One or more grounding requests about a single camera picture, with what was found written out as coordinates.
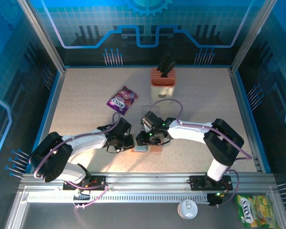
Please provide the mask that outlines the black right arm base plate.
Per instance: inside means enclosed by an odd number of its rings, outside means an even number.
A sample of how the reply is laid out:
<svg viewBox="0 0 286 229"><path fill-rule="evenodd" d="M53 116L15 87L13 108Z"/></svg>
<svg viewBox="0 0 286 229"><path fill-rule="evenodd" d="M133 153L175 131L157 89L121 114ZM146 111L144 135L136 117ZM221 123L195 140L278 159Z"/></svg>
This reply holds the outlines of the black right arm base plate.
<svg viewBox="0 0 286 229"><path fill-rule="evenodd" d="M192 191L225 191L233 190L230 176L223 176L219 181L214 181L207 175L189 176L186 181Z"/></svg>

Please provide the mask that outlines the aluminium frame post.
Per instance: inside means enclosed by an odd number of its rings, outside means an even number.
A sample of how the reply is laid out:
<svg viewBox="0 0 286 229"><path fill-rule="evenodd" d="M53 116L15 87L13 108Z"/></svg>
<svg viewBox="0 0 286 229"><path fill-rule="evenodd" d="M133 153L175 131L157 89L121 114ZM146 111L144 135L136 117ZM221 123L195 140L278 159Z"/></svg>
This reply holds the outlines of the aluminium frame post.
<svg viewBox="0 0 286 229"><path fill-rule="evenodd" d="M64 74L65 73L65 66L52 42L50 39L46 29L44 28L41 20L39 19L34 7L30 3L29 0L17 0L20 7L22 8L25 16L29 20L30 24L32 25L33 29L35 30L38 38L40 39L43 47L47 51L49 57L53 61L57 70Z"/></svg>
<svg viewBox="0 0 286 229"><path fill-rule="evenodd" d="M245 56L247 55L249 49L251 48L253 42L255 41L256 37L260 33L265 21L267 20L268 16L270 15L273 7L275 6L277 0L265 0L264 4L262 5L259 13L257 14L250 30L248 31L244 42L240 46L233 62L231 65L231 73L235 74L238 68L240 67L242 61L244 60Z"/></svg>

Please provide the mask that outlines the purple candy bag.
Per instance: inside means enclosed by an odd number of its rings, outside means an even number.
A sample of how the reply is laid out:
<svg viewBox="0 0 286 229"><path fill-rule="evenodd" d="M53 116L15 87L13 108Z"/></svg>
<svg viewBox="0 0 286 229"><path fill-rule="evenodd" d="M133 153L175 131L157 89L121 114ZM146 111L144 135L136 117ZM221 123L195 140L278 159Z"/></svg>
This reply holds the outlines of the purple candy bag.
<svg viewBox="0 0 286 229"><path fill-rule="evenodd" d="M124 86L106 103L106 105L121 115L125 115L136 99L138 99L138 95Z"/></svg>

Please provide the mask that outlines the brown leather card holder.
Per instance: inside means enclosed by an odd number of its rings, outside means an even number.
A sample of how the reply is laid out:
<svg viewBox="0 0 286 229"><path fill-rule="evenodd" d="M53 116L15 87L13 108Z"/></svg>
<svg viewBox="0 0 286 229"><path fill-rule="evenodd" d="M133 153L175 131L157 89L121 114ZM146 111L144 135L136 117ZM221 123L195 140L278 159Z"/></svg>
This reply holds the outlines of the brown leather card holder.
<svg viewBox="0 0 286 229"><path fill-rule="evenodd" d="M162 152L162 146L148 146L148 151L145 153L159 153L159 152Z"/></svg>

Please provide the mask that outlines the black controller box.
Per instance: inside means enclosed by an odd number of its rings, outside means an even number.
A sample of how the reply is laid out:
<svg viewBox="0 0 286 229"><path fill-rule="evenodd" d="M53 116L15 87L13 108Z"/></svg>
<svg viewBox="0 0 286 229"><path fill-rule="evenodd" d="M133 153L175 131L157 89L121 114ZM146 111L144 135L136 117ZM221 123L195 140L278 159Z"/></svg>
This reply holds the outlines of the black controller box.
<svg viewBox="0 0 286 229"><path fill-rule="evenodd" d="M209 206L219 206L219 205L223 204L224 197L225 197L224 192L207 194L207 201L209 202Z"/></svg>

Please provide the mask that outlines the yellow green candy bag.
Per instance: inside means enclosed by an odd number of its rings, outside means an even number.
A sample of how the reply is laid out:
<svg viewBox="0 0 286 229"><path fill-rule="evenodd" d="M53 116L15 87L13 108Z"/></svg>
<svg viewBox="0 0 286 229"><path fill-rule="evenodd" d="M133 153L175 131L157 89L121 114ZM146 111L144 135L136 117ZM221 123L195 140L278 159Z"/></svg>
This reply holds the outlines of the yellow green candy bag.
<svg viewBox="0 0 286 229"><path fill-rule="evenodd" d="M280 229L268 196L236 195L235 202L245 228Z"/></svg>

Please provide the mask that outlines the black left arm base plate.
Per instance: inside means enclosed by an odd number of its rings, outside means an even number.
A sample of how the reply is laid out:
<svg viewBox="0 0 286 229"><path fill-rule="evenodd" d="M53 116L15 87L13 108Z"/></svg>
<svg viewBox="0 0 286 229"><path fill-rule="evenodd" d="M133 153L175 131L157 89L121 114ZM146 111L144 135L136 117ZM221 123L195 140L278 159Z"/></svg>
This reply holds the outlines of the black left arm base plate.
<svg viewBox="0 0 286 229"><path fill-rule="evenodd" d="M73 185L70 182L64 181L63 190L76 190L90 191L90 190L101 190L104 191L106 185L106 176L90 176L85 177L82 181Z"/></svg>

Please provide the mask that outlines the cream knife block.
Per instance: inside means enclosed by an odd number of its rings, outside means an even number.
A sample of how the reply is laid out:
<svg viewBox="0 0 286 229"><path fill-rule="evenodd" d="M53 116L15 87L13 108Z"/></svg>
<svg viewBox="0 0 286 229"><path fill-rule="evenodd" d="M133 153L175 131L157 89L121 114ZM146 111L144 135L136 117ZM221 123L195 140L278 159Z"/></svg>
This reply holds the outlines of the cream knife block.
<svg viewBox="0 0 286 229"><path fill-rule="evenodd" d="M159 100L172 98L175 85L176 85L176 74L175 70L172 69L167 77L161 77L162 72L157 70L157 67L151 69L150 83L151 83L151 102L154 104Z"/></svg>

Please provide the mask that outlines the white tin can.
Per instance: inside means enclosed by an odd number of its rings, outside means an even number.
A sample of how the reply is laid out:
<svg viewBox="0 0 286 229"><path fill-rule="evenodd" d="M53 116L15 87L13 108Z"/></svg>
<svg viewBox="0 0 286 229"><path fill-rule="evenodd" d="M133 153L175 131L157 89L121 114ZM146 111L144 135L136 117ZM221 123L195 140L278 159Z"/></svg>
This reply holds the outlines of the white tin can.
<svg viewBox="0 0 286 229"><path fill-rule="evenodd" d="M193 200L186 199L179 203L178 214L183 219L193 219L197 216L198 207Z"/></svg>

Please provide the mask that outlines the black handled knife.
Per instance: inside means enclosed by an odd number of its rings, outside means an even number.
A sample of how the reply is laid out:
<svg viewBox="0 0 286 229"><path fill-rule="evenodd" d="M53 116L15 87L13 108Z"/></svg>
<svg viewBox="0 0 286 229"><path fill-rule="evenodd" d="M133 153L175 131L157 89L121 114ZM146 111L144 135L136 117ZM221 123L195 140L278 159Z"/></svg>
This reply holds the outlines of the black handled knife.
<svg viewBox="0 0 286 229"><path fill-rule="evenodd" d="M171 56L171 52L170 52L170 50L167 50L160 60L160 63L157 67L158 71L160 71L160 72L163 71L163 68L164 68L166 62L170 59L170 56Z"/></svg>
<svg viewBox="0 0 286 229"><path fill-rule="evenodd" d="M162 71L162 78L166 78L168 73L174 68L176 61L167 62Z"/></svg>
<svg viewBox="0 0 286 229"><path fill-rule="evenodd" d="M167 77L167 74L173 69L175 65L174 57L169 57L167 60L161 62L159 71L162 73L161 77Z"/></svg>

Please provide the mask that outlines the aluminium front frame rail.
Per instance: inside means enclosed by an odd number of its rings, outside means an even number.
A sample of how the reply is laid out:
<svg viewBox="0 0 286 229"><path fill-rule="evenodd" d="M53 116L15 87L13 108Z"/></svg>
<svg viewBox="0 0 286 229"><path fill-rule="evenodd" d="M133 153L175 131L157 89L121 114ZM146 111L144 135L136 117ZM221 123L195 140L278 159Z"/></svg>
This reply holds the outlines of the aluminium front frame rail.
<svg viewBox="0 0 286 229"><path fill-rule="evenodd" d="M133 173L133 172L100 172L93 173L96 176L105 176L111 192L130 193L189 193L190 185L186 182L189 173ZM258 172L238 172L239 178L234 172L228 174L231 177L233 188L236 189L239 180L238 191L240 193L266 193L277 191L277 185L273 174ZM54 180L50 183L35 178L32 174L23 175L18 191L50 191L62 190L63 181Z"/></svg>

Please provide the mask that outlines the aluminium side rail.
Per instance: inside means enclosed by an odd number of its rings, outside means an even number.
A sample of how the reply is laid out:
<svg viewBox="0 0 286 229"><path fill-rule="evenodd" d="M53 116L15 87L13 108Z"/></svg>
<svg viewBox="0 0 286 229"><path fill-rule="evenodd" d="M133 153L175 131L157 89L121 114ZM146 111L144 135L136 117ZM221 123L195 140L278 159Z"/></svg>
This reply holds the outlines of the aluminium side rail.
<svg viewBox="0 0 286 229"><path fill-rule="evenodd" d="M233 91L235 94L235 99L241 116L241 129L237 133L244 139L245 143L242 149L248 153L252 159L238 160L234 163L233 168L241 172L257 172L264 173L265 168L260 159L260 149L255 139L255 134L253 132L253 127L250 123L249 113L245 104L245 99L243 97L240 83L237 76L228 70Z"/></svg>
<svg viewBox="0 0 286 229"><path fill-rule="evenodd" d="M57 103L60 97L61 89L63 86L63 82L65 79L66 71L64 73L57 72L50 96L41 120L41 124L36 136L35 143L33 145L32 152L37 148L37 146L41 143L41 141L46 137L46 135L50 132L50 127L52 124L52 120L55 114L55 110L57 107Z"/></svg>

